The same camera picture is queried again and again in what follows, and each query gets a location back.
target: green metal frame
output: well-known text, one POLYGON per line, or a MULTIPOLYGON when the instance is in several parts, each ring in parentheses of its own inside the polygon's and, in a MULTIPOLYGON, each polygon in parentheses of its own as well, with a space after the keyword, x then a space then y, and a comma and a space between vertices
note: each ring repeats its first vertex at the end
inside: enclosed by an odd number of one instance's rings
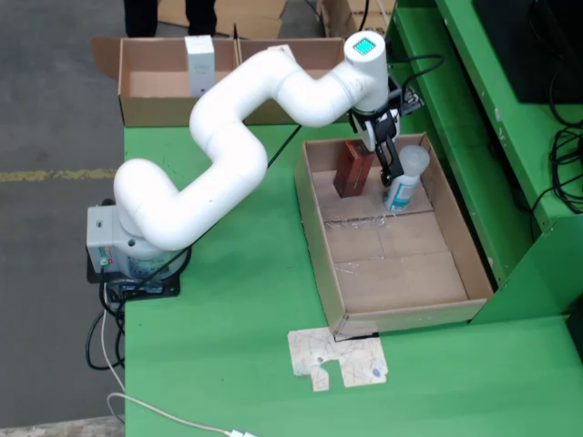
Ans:
POLYGON ((559 218, 473 322, 562 314, 583 292, 583 216, 559 218))
MULTIPOLYGON (((446 58, 442 66, 417 82, 499 286, 473 322, 564 313, 583 291, 583 269, 578 266, 583 259, 583 217, 571 214, 562 203, 558 205, 560 201, 553 196, 544 197, 537 215, 543 233, 532 243, 530 217, 515 206, 501 167, 487 150, 488 135, 470 87, 481 96, 531 204, 550 184, 547 152, 560 125, 546 106, 516 101, 476 21, 471 0, 436 1, 439 8, 427 2, 423 3, 426 7, 412 0, 401 2, 390 36, 399 57, 440 53, 446 58), (471 81, 466 80, 463 68, 471 81), (501 116, 508 113, 517 115, 510 119, 501 116)), ((431 62, 414 61, 411 67, 418 72, 431 62)), ((560 108, 566 117, 577 117, 578 111, 583 115, 581 109, 560 108)), ((576 171, 580 172, 580 167, 567 168, 564 177, 576 171)))
MULTIPOLYGON (((396 9, 394 25, 409 56, 441 53, 446 61, 417 79, 498 284, 531 246, 528 214, 514 203, 506 177, 488 150, 488 134, 465 84, 436 8, 396 9)), ((414 71, 434 60, 411 63, 414 71)))
MULTIPOLYGON (((555 120, 548 105, 529 105, 517 100, 472 0, 436 0, 436 3, 520 186, 533 205, 551 185, 547 157, 553 137, 562 125, 555 120)), ((583 118, 582 105, 558 105, 557 110, 566 119, 583 118)), ((580 163, 561 170, 561 177, 567 180, 580 173, 580 163)), ((569 186, 573 192, 582 189, 583 180, 569 186)), ((570 214, 552 194, 544 196, 536 210, 542 229, 549 229, 558 217, 570 214)))

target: white robotic arm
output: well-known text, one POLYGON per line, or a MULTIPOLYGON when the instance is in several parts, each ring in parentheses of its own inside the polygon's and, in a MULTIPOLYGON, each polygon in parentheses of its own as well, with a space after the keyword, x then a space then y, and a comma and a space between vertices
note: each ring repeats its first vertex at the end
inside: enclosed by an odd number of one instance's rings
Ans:
POLYGON ((187 247, 246 198, 263 180, 267 154, 242 120, 269 98, 299 124, 331 124, 350 108, 373 113, 389 97, 384 40, 360 32, 346 41, 345 60, 313 80, 283 50, 265 50, 244 62, 200 99, 190 133, 212 161, 182 191, 145 159, 131 159, 115 177, 123 228, 156 248, 187 247))

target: person's leg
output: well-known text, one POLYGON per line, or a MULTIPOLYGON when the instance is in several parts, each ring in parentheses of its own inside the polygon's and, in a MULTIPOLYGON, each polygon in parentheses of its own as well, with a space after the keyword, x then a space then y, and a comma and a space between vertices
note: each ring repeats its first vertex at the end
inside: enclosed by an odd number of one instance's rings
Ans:
POLYGON ((189 35, 215 35, 217 16, 215 0, 186 0, 189 35))
POLYGON ((158 0, 124 0, 124 8, 126 34, 130 38, 156 36, 158 0))

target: bottle cap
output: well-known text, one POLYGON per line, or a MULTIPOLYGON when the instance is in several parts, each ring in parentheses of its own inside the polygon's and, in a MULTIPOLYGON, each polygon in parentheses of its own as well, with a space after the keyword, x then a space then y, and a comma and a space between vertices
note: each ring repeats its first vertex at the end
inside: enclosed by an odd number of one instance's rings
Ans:
POLYGON ((399 152, 399 160, 405 175, 415 177, 429 165, 429 153, 421 146, 405 146, 399 152))

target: electrical connector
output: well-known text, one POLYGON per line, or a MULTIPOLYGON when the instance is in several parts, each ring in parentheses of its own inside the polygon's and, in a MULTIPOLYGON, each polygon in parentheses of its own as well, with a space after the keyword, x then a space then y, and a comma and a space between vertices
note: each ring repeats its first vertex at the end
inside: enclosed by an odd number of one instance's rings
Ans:
POLYGON ((256 435, 249 434, 248 432, 239 432, 237 430, 233 430, 230 432, 230 437, 257 437, 256 435))

